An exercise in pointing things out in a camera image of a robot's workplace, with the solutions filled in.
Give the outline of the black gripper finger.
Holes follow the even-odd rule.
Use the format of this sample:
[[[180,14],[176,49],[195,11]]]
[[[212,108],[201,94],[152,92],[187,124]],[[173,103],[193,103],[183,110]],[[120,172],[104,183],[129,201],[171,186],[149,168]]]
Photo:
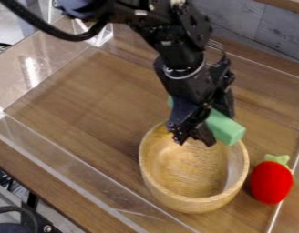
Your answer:
[[[216,139],[205,122],[197,124],[195,129],[195,138],[200,140],[207,147],[215,145]]]
[[[221,89],[216,89],[213,91],[213,103],[212,107],[227,117],[235,117],[235,101],[234,101],[234,93],[232,89],[223,91]]]

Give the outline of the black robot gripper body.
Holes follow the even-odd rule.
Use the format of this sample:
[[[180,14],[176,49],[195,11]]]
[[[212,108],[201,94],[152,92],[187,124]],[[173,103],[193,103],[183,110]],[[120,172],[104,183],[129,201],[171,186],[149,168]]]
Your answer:
[[[156,76],[169,94],[189,102],[197,107],[197,117],[205,116],[213,108],[213,91],[231,89],[235,75],[230,71],[231,61],[225,56],[207,66],[203,61],[200,66],[189,69],[175,70],[167,68],[159,56],[153,63]]]

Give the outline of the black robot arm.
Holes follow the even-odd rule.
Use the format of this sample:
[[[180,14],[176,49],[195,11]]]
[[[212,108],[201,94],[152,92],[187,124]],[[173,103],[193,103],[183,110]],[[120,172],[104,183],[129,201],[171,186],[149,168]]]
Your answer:
[[[172,139],[234,145],[242,129],[234,120],[231,85],[235,75],[223,56],[208,65],[204,56],[211,41],[211,22],[189,0],[56,0],[69,16],[125,24],[156,50],[156,75],[169,94],[171,115],[165,123]]]

